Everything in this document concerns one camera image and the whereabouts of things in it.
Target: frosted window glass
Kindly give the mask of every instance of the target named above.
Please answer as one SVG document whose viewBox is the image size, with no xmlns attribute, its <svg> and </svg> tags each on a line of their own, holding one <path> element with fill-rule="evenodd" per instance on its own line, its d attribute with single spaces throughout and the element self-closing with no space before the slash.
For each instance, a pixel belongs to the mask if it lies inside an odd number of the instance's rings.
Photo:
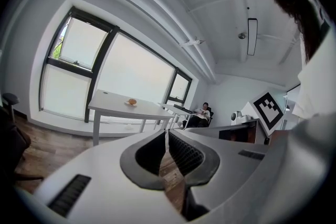
<svg viewBox="0 0 336 224">
<path fill-rule="evenodd" d="M 188 81 L 177 74 L 172 91 L 170 93 L 170 97 L 183 100 L 187 86 Z"/>
<path fill-rule="evenodd" d="M 174 69 L 163 60 L 128 37 L 118 34 L 101 70 L 97 89 L 157 104 L 163 101 L 173 73 Z M 118 123 L 141 122 L 115 117 L 109 120 Z"/>
<path fill-rule="evenodd" d="M 107 33 L 95 26 L 71 18 L 65 31 L 60 59 L 91 69 Z"/>
<path fill-rule="evenodd" d="M 84 119 L 90 78 L 47 65 L 43 84 L 43 109 Z"/>
</svg>

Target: white ceiling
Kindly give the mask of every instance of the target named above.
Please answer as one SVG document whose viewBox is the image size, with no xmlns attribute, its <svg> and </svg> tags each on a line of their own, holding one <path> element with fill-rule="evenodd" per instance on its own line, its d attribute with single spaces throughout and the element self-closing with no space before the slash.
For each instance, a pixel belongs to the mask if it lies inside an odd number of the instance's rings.
<svg viewBox="0 0 336 224">
<path fill-rule="evenodd" d="M 234 68 L 225 69 L 230 63 L 231 67 L 242 63 L 246 68 L 257 66 L 264 71 L 281 69 L 299 40 L 297 26 L 273 0 L 181 0 L 181 3 L 203 35 L 197 38 L 206 40 L 218 64 L 217 73 L 234 74 Z M 244 51 L 247 38 L 241 41 L 237 37 L 242 32 L 247 34 L 248 18 L 258 19 L 254 56 L 247 56 Z"/>
</svg>

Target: chair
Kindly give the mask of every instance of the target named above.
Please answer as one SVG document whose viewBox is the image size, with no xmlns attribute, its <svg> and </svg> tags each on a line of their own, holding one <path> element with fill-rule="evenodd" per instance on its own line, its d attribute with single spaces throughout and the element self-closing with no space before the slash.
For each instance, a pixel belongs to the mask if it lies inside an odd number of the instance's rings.
<svg viewBox="0 0 336 224">
<path fill-rule="evenodd" d="M 210 120 L 209 120 L 209 123 L 208 123 L 208 127 L 211 123 L 211 120 L 212 120 L 212 116 L 214 115 L 214 113 L 211 111 L 211 108 L 208 108 L 209 112 L 210 112 Z"/>
<path fill-rule="evenodd" d="M 11 106 L 11 116 L 0 107 L 0 133 L 2 139 L 2 149 L 1 151 L 1 168 L 8 176 L 8 179 L 13 181 L 16 180 L 43 180 L 42 176 L 37 175 L 23 175 L 15 172 L 15 168 L 18 165 L 21 158 L 24 160 L 23 152 L 29 148 L 31 144 L 30 137 L 22 132 L 13 122 L 14 112 L 13 103 L 18 103 L 18 98 L 15 95 L 4 94 L 7 98 L 4 99 Z"/>
</svg>

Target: windowsill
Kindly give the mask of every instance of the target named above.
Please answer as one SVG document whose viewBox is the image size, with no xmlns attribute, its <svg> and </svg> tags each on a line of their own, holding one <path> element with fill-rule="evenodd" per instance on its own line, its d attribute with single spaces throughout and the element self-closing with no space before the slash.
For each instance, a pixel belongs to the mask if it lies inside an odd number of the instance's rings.
<svg viewBox="0 0 336 224">
<path fill-rule="evenodd" d="M 28 119 L 38 126 L 45 127 L 47 129 L 82 135 L 82 136 L 92 136 L 93 133 L 93 122 L 85 123 L 84 121 L 79 121 L 75 119 L 66 118 L 63 116 L 54 115 L 45 111 L 39 111 L 36 115 Z M 156 126 L 156 130 L 161 128 L 161 124 Z M 139 132 L 140 125 L 127 125 L 121 123 L 100 123 L 100 137 L 126 137 Z M 144 127 L 144 132 L 152 131 L 154 129 L 154 124 L 146 124 Z"/>
</svg>

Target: window frame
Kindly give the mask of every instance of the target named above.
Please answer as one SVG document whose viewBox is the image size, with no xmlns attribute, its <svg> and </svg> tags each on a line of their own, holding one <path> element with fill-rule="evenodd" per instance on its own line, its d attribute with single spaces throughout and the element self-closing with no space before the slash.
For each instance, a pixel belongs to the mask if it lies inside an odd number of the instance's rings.
<svg viewBox="0 0 336 224">
<path fill-rule="evenodd" d="M 105 40 L 102 42 L 102 45 L 101 45 L 101 47 L 100 47 L 100 49 L 97 53 L 97 56 L 95 58 L 95 61 L 93 63 L 93 66 L 92 66 L 91 70 L 87 69 L 87 68 L 84 68 L 84 67 L 81 67 L 81 66 L 76 66 L 74 64 L 68 63 L 68 62 L 63 61 L 61 59 L 58 60 L 58 59 L 54 59 L 54 58 L 51 57 L 52 50 L 54 49 L 54 47 L 56 45 L 56 42 L 58 40 L 58 37 L 60 36 L 62 30 L 66 26 L 66 23 L 69 20 L 69 18 L 75 18 L 75 19 L 81 20 L 82 22 L 91 24 L 92 26 L 95 26 L 95 27 L 97 27 L 97 28 L 99 28 L 103 31 L 106 31 L 108 33 L 105 37 Z M 76 74 L 79 74 L 81 76 L 84 76 L 84 77 L 87 77 L 87 78 L 91 79 L 89 90 L 88 90 L 88 95 L 87 95 L 87 100 L 86 100 L 86 105 L 85 105 L 85 117 L 84 117 L 84 122 L 88 123 L 89 122 L 89 114 L 90 114 L 90 110 L 88 109 L 88 105 L 91 102 L 93 92 L 95 90 L 96 83 L 97 83 L 97 80 L 98 80 L 99 72 L 100 72 L 100 69 L 101 69 L 102 64 L 104 62 L 105 56 L 109 52 L 110 46 L 113 46 L 112 42 L 113 42 L 115 36 L 118 33 L 124 34 L 125 36 L 129 37 L 134 42 L 136 42 L 139 46 L 143 47 L 144 49 L 148 50 L 152 54 L 156 55 L 161 60 L 163 60 L 165 63 L 167 63 L 168 65 L 170 65 L 171 67 L 174 68 L 173 77 L 172 77 L 171 82 L 168 86 L 168 90 L 167 90 L 167 93 L 166 93 L 165 98 L 164 98 L 164 100 L 165 100 L 164 103 L 167 103 L 168 100 L 171 100 L 171 101 L 179 102 L 182 105 L 184 105 L 184 102 L 187 98 L 189 88 L 190 88 L 190 85 L 191 85 L 191 82 L 192 82 L 192 79 L 189 76 L 187 76 L 177 66 L 173 65 L 171 62 L 169 62 L 163 56 L 158 54 L 155 50 L 153 50 L 152 48 L 147 46 L 145 43 L 143 43 L 140 40 L 138 40 L 137 38 L 133 37 L 132 35 L 130 35 L 126 31 L 120 29 L 119 26 L 108 23 L 108 22 L 104 21 L 103 19 L 100 19 L 100 18 L 98 18 L 94 15 L 91 15 L 87 12 L 79 10 L 76 7 L 72 7 L 70 9 L 70 11 L 66 14 L 64 19 L 61 21 L 57 30 L 55 31 L 55 33 L 52 37 L 51 43 L 49 45 L 49 48 L 47 50 L 47 54 L 46 54 L 45 59 L 44 59 L 43 68 L 42 68 L 42 72 L 41 72 L 41 76 L 40 76 L 40 83 L 39 83 L 39 104 L 38 104 L 39 105 L 39 110 L 40 111 L 43 110 L 43 108 L 41 106 L 41 104 L 42 104 L 42 87 L 43 87 L 43 83 L 44 83 L 44 80 L 45 80 L 46 66 L 47 65 L 52 65 L 52 66 L 58 67 L 60 69 L 64 69 L 64 70 L 67 70 L 69 72 L 76 73 Z M 186 89 L 186 92 L 184 94 L 183 100 L 180 100 L 178 98 L 170 97 L 170 93 L 172 91 L 172 88 L 173 88 L 173 85 L 174 85 L 177 74 L 179 74 L 181 77 L 183 77 L 184 79 L 186 79 L 188 81 L 187 89 Z"/>
</svg>

